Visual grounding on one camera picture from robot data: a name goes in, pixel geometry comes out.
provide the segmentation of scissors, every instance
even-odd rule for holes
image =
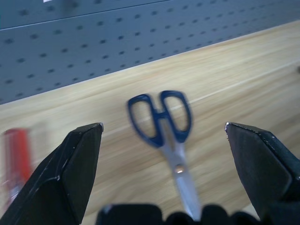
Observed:
[[[166,105],[166,99],[168,97],[175,97],[181,100],[187,114],[187,127],[185,130],[176,128],[174,120],[170,114],[170,111]],[[188,166],[185,159],[184,142],[187,139],[191,127],[192,127],[192,114],[188,106],[188,102],[184,94],[180,91],[165,90],[160,93],[160,101],[163,110],[159,112],[154,108],[150,95],[142,94],[131,98],[128,101],[128,112],[130,120],[137,134],[149,145],[160,149],[167,159],[169,166],[172,170],[174,180],[176,181],[178,191],[180,193],[181,201],[184,205],[186,212],[194,221],[200,221],[201,219],[201,204],[198,199],[197,191],[192,179],[191,174],[188,171]],[[147,136],[138,126],[132,106],[137,102],[145,102],[149,105],[152,121],[156,135],[153,137]],[[174,148],[172,149],[169,140],[167,139],[168,132],[162,126],[162,120],[166,120],[169,130],[171,131],[172,139],[174,141]]]

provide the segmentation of wooden surface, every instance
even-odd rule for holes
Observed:
[[[84,218],[92,225],[108,203],[155,203],[164,217],[183,210],[168,164],[134,133],[126,102],[133,96],[181,90],[194,126],[186,156],[202,203],[229,212],[250,201],[224,132],[227,121],[272,131],[300,157],[300,22],[211,45],[40,95],[0,105],[0,132],[30,129],[37,166],[78,126],[103,122],[94,188]],[[177,121],[182,108],[172,104]],[[149,131],[142,108],[141,126]],[[0,142],[3,162],[3,141]],[[3,180],[4,164],[0,164]],[[5,193],[0,191],[0,203]]]

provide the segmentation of blue scissor handle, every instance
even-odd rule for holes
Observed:
[[[147,136],[137,125],[136,121],[135,121],[135,117],[132,113],[132,106],[137,103],[137,102],[146,102],[147,104],[149,104],[150,106],[150,110],[151,110],[151,115],[152,115],[152,121],[154,124],[154,128],[156,131],[156,135],[154,137],[149,137]],[[160,118],[160,114],[156,111],[156,109],[153,106],[151,97],[147,94],[142,94],[142,95],[138,95],[135,96],[133,98],[131,98],[128,101],[128,112],[129,112],[129,117],[130,120],[133,124],[133,127],[135,128],[136,132],[138,133],[138,135],[145,141],[147,142],[149,145],[152,145],[153,147],[159,148],[162,147],[164,145],[164,139],[161,133],[161,128],[160,128],[160,124],[159,124],[159,118]]]
[[[165,103],[165,99],[168,97],[179,98],[182,101],[184,108],[186,110],[186,113],[187,113],[187,127],[185,130],[179,130],[176,128],[176,125],[174,124],[174,120],[173,120],[171,114],[169,113],[168,107],[166,106],[166,103]],[[187,139],[189,132],[191,131],[191,128],[192,128],[192,113],[191,113],[191,110],[189,109],[188,102],[187,102],[184,94],[182,92],[176,91],[176,90],[164,90],[160,93],[160,101],[161,101],[161,103],[163,105],[163,109],[164,109],[164,118],[169,120],[171,129],[175,136],[175,139],[180,143],[185,142],[185,140]]]

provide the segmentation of wood grain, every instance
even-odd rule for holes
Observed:
[[[234,121],[270,130],[300,157],[298,66],[300,22],[293,22],[0,105],[0,132],[30,129],[32,163],[37,166],[69,131],[103,122],[83,224],[94,224],[108,203],[154,203],[166,217],[183,210],[171,172],[163,156],[134,133],[126,102],[142,93],[156,98],[163,90],[181,90],[194,116],[186,156],[200,199],[233,212],[250,201],[236,173],[224,125]],[[145,108],[138,112],[140,126],[150,132]],[[172,112],[184,123],[180,104],[173,103]],[[1,187],[0,203],[3,199]]]

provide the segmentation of metal panel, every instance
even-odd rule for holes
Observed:
[[[0,29],[160,1],[164,0],[51,0],[45,3],[43,0],[7,0],[2,6]]]
[[[297,20],[299,3],[171,0],[0,30],[0,103]]]

